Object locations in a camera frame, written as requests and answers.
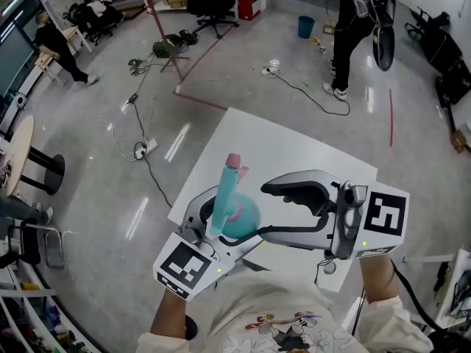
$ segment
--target blue trash can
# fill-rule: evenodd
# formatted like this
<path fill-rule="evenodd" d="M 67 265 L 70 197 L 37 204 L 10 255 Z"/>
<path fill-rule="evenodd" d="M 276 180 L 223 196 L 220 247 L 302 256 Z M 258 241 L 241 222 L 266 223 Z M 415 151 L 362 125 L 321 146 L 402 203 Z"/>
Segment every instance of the blue trash can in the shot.
<path fill-rule="evenodd" d="M 297 19 L 297 35 L 300 38 L 308 39 L 314 28 L 315 20 L 306 15 L 300 15 Z"/>

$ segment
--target polished concrete floor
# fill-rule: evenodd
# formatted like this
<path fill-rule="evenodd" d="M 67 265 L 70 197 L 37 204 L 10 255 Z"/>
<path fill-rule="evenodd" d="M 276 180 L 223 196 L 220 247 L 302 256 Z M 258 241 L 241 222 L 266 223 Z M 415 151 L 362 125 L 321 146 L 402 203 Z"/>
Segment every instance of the polished concrete floor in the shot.
<path fill-rule="evenodd" d="M 326 55 L 297 37 L 300 14 L 318 22 L 313 35 L 327 48 Z M 160 18 L 167 33 L 196 27 L 187 13 L 164 13 Z M 331 80 L 326 61 L 333 42 L 322 34 L 325 10 L 291 0 L 269 0 L 269 9 L 254 21 L 231 29 L 181 87 L 181 93 L 196 99 L 252 113 L 345 151 L 378 167 L 380 182 L 410 192 L 408 233 L 393 255 L 397 262 L 404 254 L 448 254 L 471 242 L 470 159 L 457 155 L 450 145 L 445 114 L 437 108 L 433 89 L 435 71 L 401 29 L 408 19 L 406 10 L 398 12 L 397 56 L 389 72 L 376 67 L 371 38 L 355 50 L 347 117 L 327 115 L 298 90 L 259 76 L 269 60 L 279 59 L 284 79 L 329 111 L 347 109 L 321 89 Z M 169 207 L 146 163 L 125 160 L 108 130 L 112 124 L 121 150 L 132 158 L 141 130 L 133 108 L 123 113 L 121 107 L 138 89 L 141 76 L 130 76 L 127 62 L 146 57 L 157 39 L 155 23 L 145 13 L 124 23 L 93 55 L 84 51 L 78 57 L 83 69 L 101 77 L 97 84 L 77 85 L 62 72 L 66 86 L 39 85 L 25 111 L 35 117 L 34 146 L 50 155 L 61 153 L 66 174 L 54 196 L 27 185 L 20 190 L 30 201 L 54 206 L 56 225 L 74 233 L 65 237 L 66 268 L 40 269 L 69 312 L 109 352 L 133 352 L 138 336 L 148 330 L 163 294 L 152 278 L 152 264 L 176 228 L 166 218 Z M 211 29 L 200 32 L 198 44 L 185 54 L 191 60 L 180 61 L 182 69 L 187 71 L 214 41 Z M 152 171 L 173 202 L 224 111 L 173 95 L 178 83 L 174 69 L 159 70 L 152 67 L 136 106 L 147 139 L 159 143 L 149 155 Z M 187 123 L 191 129 L 183 144 L 171 163 L 165 161 Z M 31 164 L 26 168 L 38 179 L 41 171 Z M 419 299 L 430 304 L 437 265 L 400 268 Z M 355 263 L 341 292 L 331 294 L 339 318 L 361 292 L 358 274 Z M 406 295 L 404 299 L 410 306 Z"/>

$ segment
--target white shoe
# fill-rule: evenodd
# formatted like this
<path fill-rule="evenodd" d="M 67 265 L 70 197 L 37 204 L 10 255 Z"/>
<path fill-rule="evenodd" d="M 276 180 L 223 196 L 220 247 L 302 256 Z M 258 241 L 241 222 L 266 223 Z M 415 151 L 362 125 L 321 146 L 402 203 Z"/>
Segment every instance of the white shoe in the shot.
<path fill-rule="evenodd" d="M 98 81 L 97 76 L 88 75 L 88 79 L 87 79 L 86 84 L 87 84 L 87 86 L 90 86 L 90 85 L 93 85 L 97 81 Z"/>
<path fill-rule="evenodd" d="M 328 82 L 323 84 L 322 89 L 324 89 L 324 91 L 327 94 L 330 94 L 331 96 L 335 96 L 340 101 L 344 101 L 345 99 L 347 99 L 347 90 L 344 90 L 344 91 L 340 91 L 339 89 L 334 90 L 332 89 L 332 84 Z"/>
<path fill-rule="evenodd" d="M 47 208 L 46 214 L 47 214 L 46 225 L 49 225 L 52 221 L 52 217 L 54 217 L 54 208 L 53 207 Z"/>
<path fill-rule="evenodd" d="M 329 66 L 329 69 L 330 69 L 330 74 L 332 76 L 335 76 L 336 75 L 336 67 L 334 67 L 333 65 L 333 59 L 330 59 L 327 61 L 327 65 Z"/>

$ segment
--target black table base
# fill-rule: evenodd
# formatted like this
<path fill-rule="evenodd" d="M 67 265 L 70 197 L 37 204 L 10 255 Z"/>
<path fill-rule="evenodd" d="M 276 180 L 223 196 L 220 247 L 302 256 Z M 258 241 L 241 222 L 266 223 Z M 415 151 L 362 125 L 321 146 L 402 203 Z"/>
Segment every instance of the black table base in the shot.
<path fill-rule="evenodd" d="M 54 156 L 54 158 L 51 158 L 46 156 L 41 151 L 31 147 L 29 149 L 28 159 L 34 163 L 37 163 L 39 166 L 43 166 L 46 169 L 44 184 L 30 179 L 24 175 L 21 175 L 20 180 L 27 183 L 28 185 L 46 191 L 49 195 L 54 195 L 56 192 L 58 192 L 64 178 L 64 157 L 58 154 Z"/>

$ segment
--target graphic print on shirt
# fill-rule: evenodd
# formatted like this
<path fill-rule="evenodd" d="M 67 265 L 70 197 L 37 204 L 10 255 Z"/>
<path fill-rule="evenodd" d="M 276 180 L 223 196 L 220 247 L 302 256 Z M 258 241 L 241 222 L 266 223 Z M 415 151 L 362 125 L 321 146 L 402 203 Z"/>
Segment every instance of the graphic print on shirt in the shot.
<path fill-rule="evenodd" d="M 245 338 L 239 342 L 237 337 L 228 335 L 230 345 L 222 349 L 222 353 L 275 353 L 275 352 L 296 352 L 296 353 L 334 353 L 334 341 L 340 345 L 336 348 L 339 351 L 345 350 L 356 340 L 341 327 L 334 333 L 321 330 L 315 335 L 310 335 L 305 331 L 305 327 L 311 328 L 317 325 L 316 318 L 320 318 L 310 311 L 295 313 L 293 318 L 277 320 L 275 315 L 266 314 L 258 316 L 256 323 L 246 325 L 237 332 L 244 334 L 257 330 L 260 336 L 267 338 L 252 342 L 251 338 Z"/>

